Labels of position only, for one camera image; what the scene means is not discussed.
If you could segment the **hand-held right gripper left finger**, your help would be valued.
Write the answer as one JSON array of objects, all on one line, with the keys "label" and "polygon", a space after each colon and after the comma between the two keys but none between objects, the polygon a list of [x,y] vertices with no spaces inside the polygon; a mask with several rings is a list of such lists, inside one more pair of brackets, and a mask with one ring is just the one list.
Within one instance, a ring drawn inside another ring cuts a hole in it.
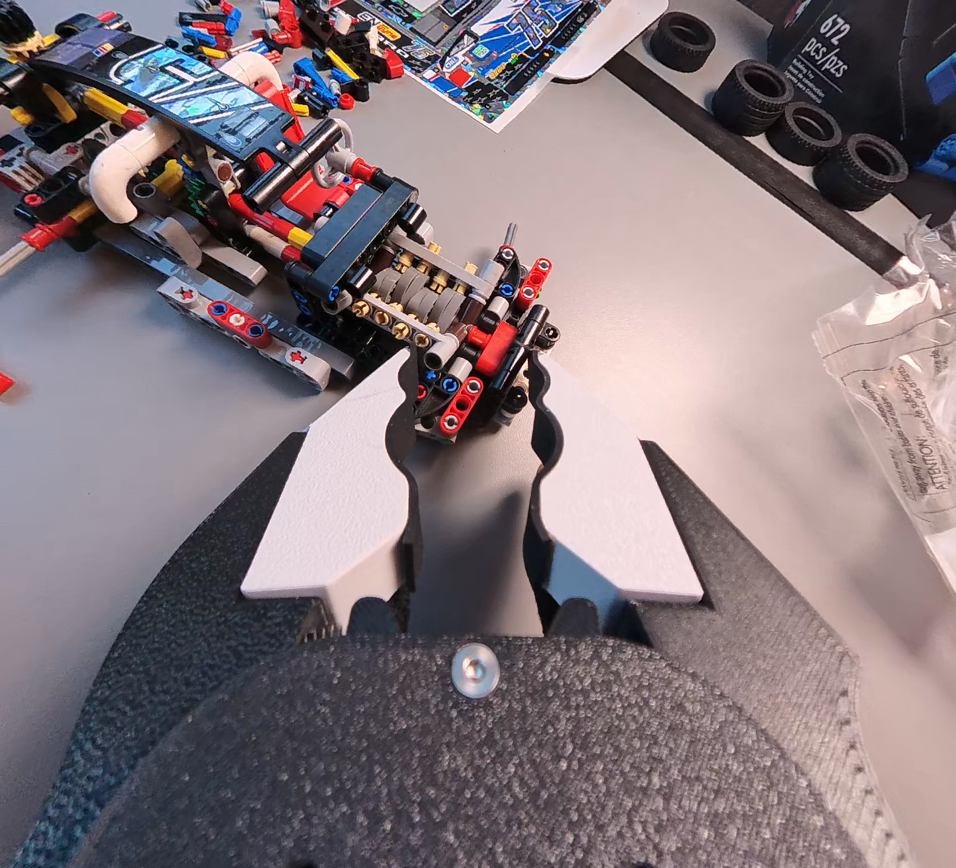
[{"label": "hand-held right gripper left finger", "polygon": [[345,626],[362,598],[413,591],[422,562],[417,358],[402,349],[314,421],[245,574],[246,598],[322,599]]}]

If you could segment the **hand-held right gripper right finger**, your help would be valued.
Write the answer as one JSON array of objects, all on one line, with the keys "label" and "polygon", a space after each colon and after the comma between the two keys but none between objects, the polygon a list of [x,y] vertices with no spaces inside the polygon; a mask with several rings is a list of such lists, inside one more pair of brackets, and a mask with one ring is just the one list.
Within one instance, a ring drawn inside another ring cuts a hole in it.
[{"label": "hand-held right gripper right finger", "polygon": [[704,588],[636,435],[553,357],[532,353],[533,484],[523,554],[542,625],[585,599],[623,629],[634,601],[699,603]]}]

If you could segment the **lego race car model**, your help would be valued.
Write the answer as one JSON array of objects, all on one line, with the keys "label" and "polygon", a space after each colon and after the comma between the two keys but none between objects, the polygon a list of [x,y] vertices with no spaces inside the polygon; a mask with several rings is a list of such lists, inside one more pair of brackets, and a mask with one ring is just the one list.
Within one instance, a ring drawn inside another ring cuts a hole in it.
[{"label": "lego race car model", "polygon": [[65,242],[100,241],[163,278],[184,315],[317,389],[417,358],[415,430],[454,442],[531,401],[529,359],[557,343],[552,263],[511,225],[483,267],[441,253],[410,183],[369,164],[346,121],[298,117],[278,66],[223,65],[116,12],[43,35],[2,0],[2,184],[27,223],[2,276]]}]

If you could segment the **pile of mixed lego pieces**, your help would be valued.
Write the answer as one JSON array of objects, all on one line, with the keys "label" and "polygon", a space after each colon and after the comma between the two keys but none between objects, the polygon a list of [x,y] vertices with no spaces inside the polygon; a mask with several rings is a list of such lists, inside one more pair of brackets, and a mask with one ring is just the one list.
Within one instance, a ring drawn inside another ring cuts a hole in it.
[{"label": "pile of mixed lego pieces", "polygon": [[374,18],[355,18],[318,0],[258,0],[262,20],[240,40],[238,0],[193,0],[177,16],[179,44],[201,60],[257,55],[278,66],[287,52],[309,50],[293,62],[285,86],[298,117],[325,118],[369,100],[370,87],[400,79],[404,63],[388,38],[398,35]]}]

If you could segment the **black lego box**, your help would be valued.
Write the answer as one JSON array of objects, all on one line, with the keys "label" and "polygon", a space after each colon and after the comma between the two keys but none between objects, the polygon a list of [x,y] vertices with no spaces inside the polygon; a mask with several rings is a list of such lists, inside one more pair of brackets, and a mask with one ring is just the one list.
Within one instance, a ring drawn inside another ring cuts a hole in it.
[{"label": "black lego box", "polygon": [[845,134],[878,135],[954,181],[955,0],[795,0],[768,59]]}]

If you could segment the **clear plastic bag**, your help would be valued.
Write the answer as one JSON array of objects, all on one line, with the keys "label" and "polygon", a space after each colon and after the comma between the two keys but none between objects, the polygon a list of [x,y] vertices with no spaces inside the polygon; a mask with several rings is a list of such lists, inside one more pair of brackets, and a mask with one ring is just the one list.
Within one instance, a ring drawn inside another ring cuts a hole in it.
[{"label": "clear plastic bag", "polygon": [[921,219],[901,272],[818,322],[829,374],[955,585],[955,221]]}]

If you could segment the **black rubber tire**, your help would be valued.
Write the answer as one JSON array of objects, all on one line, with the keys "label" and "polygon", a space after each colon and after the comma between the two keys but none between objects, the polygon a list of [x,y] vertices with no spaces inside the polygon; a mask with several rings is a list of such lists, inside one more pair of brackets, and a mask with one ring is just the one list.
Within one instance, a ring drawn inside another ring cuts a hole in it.
[{"label": "black rubber tire", "polygon": [[729,131],[755,136],[781,116],[794,97],[791,81],[766,62],[738,62],[711,100],[711,113]]},{"label": "black rubber tire", "polygon": [[842,142],[836,119],[811,102],[792,102],[768,128],[766,138],[783,158],[801,166],[815,166]]},{"label": "black rubber tire", "polygon": [[715,42],[715,34],[706,22],[693,14],[674,11],[661,16],[649,40],[649,49],[664,66],[692,73],[704,66]]},{"label": "black rubber tire", "polygon": [[908,176],[901,152],[867,133],[850,135],[814,166],[819,193],[848,212],[860,212],[894,191]]}]

